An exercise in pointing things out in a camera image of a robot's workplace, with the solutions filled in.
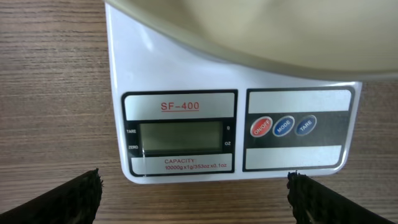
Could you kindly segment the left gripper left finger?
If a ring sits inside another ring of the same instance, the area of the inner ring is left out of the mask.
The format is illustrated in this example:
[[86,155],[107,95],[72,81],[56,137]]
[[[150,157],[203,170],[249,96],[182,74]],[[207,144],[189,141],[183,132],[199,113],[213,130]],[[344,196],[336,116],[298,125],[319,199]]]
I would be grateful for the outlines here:
[[1,223],[92,224],[100,206],[103,181],[98,169],[1,214]]

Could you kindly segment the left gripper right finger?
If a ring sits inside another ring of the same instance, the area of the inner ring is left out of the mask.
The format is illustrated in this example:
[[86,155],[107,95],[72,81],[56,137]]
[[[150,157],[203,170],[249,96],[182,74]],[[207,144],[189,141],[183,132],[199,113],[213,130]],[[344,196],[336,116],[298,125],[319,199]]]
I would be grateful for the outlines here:
[[287,200],[297,223],[394,224],[298,172],[287,175]]

